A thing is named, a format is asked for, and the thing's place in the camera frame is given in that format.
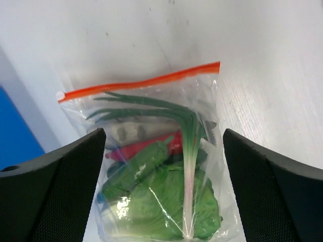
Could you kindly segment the toy green onion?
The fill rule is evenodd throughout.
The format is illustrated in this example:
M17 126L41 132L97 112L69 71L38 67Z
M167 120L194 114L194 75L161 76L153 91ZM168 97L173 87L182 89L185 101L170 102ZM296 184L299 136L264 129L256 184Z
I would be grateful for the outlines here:
M193 187L197 152L204 128L199 124L198 114L191 109L169 101L147 96L125 95L107 92L106 96L95 97L95 100L115 101L129 104L150 106L142 108L102 108L90 114L87 118L104 113L97 121L111 120L131 116L156 116L175 120L181 126L183 154L184 154L184 203L183 203L183 230L184 238L192 239L193 229Z

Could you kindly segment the dark green toy cucumber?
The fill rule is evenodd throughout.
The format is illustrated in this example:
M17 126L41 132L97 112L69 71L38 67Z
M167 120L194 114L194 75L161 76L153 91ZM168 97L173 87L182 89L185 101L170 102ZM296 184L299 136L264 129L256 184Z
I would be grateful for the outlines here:
M207 160L207 153L203 149L199 149L196 158L196 168L199 165L203 164ZM168 157L168 159L163 163L163 165L171 165L177 162L183 163L183 153L172 154ZM117 159L108 169L107 169L107 177L111 177L120 167L125 165L125 161L122 159Z

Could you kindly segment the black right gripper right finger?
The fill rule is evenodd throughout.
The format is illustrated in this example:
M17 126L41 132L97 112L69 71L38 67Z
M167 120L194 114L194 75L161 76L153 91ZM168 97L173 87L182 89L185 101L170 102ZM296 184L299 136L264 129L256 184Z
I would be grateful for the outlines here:
M247 241L322 241L322 170L223 134L225 158Z

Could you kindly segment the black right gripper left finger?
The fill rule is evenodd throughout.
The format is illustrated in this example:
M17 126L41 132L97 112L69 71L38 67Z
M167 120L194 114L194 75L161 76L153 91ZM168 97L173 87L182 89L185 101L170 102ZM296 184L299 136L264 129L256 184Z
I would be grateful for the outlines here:
M103 160L102 128L1 170L1 241L82 241Z

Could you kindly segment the grey toy fish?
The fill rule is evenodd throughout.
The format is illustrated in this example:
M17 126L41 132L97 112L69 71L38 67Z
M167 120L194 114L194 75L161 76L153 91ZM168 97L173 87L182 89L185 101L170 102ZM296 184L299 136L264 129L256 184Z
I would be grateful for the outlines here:
M178 122L168 118L124 118L102 121L89 126L90 133L103 128L106 134L105 148L114 150L118 147L146 141L181 130Z

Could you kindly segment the clear zip bag orange zipper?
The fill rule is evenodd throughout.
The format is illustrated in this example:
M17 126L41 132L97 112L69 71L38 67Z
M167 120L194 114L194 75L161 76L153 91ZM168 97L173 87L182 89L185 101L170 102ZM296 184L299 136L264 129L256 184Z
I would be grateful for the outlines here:
M71 92L57 101L82 134L102 128L94 197L102 241L241 241L216 110L220 63Z

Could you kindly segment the small green toy pepper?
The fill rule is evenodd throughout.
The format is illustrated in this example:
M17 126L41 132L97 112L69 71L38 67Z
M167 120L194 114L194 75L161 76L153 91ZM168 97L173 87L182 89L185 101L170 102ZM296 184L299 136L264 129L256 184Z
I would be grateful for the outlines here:
M165 141L158 140L139 151L108 178L102 186L101 196L111 200L129 195L137 184L168 159L168 144L173 139L174 136L170 136Z

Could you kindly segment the toy napa cabbage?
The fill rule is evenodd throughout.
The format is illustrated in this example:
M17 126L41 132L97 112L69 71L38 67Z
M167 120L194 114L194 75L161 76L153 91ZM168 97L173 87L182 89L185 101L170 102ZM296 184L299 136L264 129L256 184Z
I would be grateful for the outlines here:
M222 218L212 183L202 169L195 170L193 221L188 230L199 239L209 239L220 228ZM157 240L182 239L184 172L183 165L165 165L118 201L114 208L118 237Z

